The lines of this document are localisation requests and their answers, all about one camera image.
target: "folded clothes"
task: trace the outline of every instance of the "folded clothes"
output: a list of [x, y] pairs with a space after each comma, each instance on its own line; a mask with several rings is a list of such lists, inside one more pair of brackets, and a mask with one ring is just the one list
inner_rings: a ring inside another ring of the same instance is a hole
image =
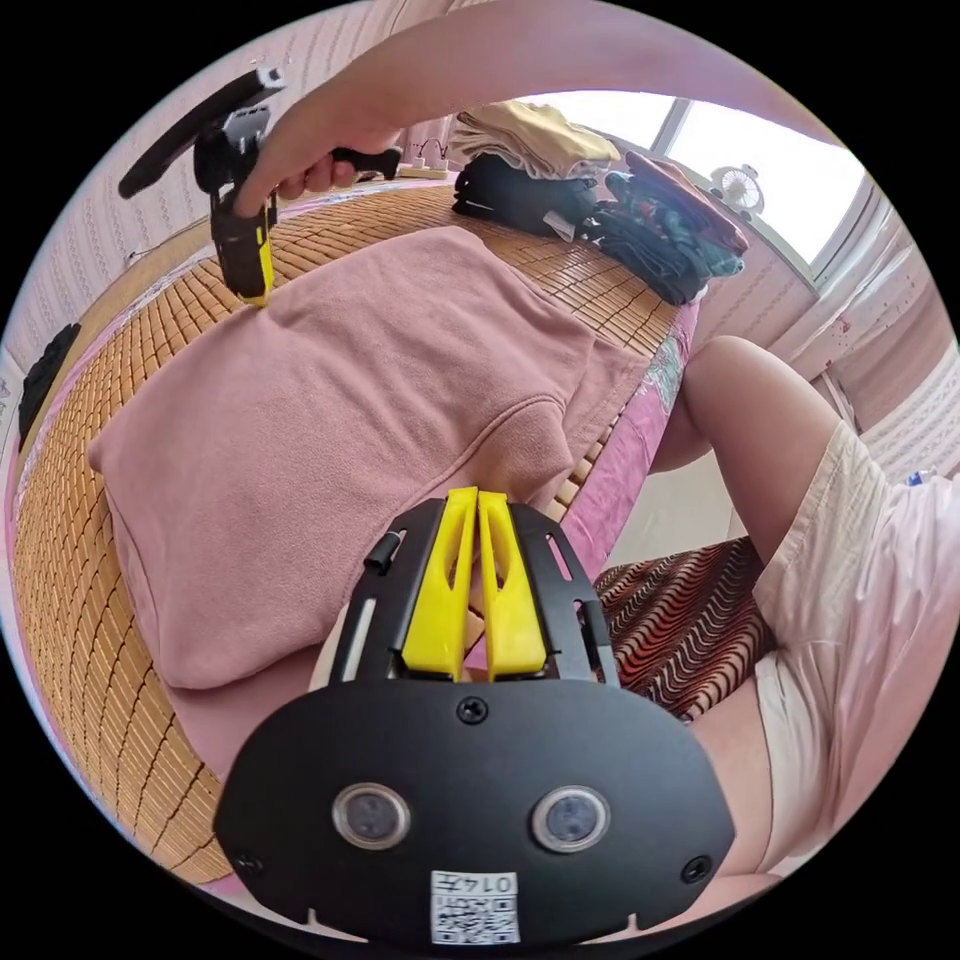
[[481, 153], [501, 157], [534, 179], [601, 176], [620, 159], [617, 148], [549, 105], [508, 100], [465, 110], [448, 141], [468, 160]]
[[696, 231], [682, 203], [647, 196], [634, 177], [622, 173], [607, 174], [605, 184], [617, 198], [615, 209], [619, 215], [633, 219], [672, 243], [704, 282], [710, 277], [733, 277], [743, 270], [739, 256], [711, 239], [715, 235], [713, 231]]
[[624, 157], [631, 176], [613, 172], [607, 175], [607, 189], [624, 207], [634, 207], [646, 200], [661, 202], [677, 211], [690, 229], [735, 256], [743, 256], [750, 244], [743, 231], [724, 216], [672, 163], [651, 160], [632, 150]]
[[140, 633], [213, 773], [307, 690], [394, 516], [459, 485], [545, 507], [646, 366], [444, 227], [279, 287], [151, 374], [87, 457]]
[[691, 302], [706, 283], [675, 244], [616, 209], [597, 210], [587, 224], [587, 236], [673, 306]]
[[535, 180], [503, 157], [482, 153], [457, 177], [453, 209], [543, 237], [557, 235], [544, 217], [558, 215], [576, 234], [596, 206], [596, 185], [591, 179]]

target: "black handle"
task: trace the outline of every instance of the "black handle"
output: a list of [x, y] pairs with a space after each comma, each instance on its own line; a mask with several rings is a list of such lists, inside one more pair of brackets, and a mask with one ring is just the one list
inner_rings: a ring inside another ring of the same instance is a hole
[[361, 153], [349, 147], [336, 147], [332, 152], [334, 163], [349, 163], [357, 173], [382, 173], [385, 179], [393, 180], [400, 166], [402, 152], [399, 147], [390, 147], [383, 153]]
[[156, 143], [152, 144], [127, 171], [117, 190], [124, 200], [153, 186], [170, 165], [193, 146], [204, 127], [227, 117], [235, 110], [252, 107], [283, 90], [286, 81], [279, 70], [260, 67], [224, 84], [203, 103], [182, 116]]

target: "qr code sticker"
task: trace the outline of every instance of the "qr code sticker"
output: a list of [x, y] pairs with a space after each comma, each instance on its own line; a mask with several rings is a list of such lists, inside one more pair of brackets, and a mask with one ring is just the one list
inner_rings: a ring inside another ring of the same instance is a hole
[[515, 873], [434, 870], [430, 894], [435, 944], [480, 947], [520, 942]]

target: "small fan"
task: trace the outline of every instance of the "small fan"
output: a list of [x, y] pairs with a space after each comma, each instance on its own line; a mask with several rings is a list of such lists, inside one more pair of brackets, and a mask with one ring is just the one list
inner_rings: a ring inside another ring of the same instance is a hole
[[763, 213], [763, 191], [757, 183], [760, 175], [753, 167], [720, 167], [710, 174], [710, 192], [728, 207], [749, 220], [751, 214]]

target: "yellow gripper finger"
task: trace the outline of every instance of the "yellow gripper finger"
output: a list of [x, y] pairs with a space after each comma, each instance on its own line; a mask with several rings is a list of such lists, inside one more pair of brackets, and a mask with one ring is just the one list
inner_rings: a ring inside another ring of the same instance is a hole
[[243, 297], [244, 303], [265, 307], [273, 287], [273, 256], [270, 253], [270, 235], [266, 207], [263, 209], [263, 226], [257, 227], [257, 247], [260, 250], [260, 272], [263, 274], [263, 293], [259, 297]]
[[403, 662], [408, 670], [460, 681], [476, 516], [476, 487], [447, 494], [403, 645]]
[[481, 492], [478, 499], [487, 679], [540, 673], [547, 651], [507, 498]]

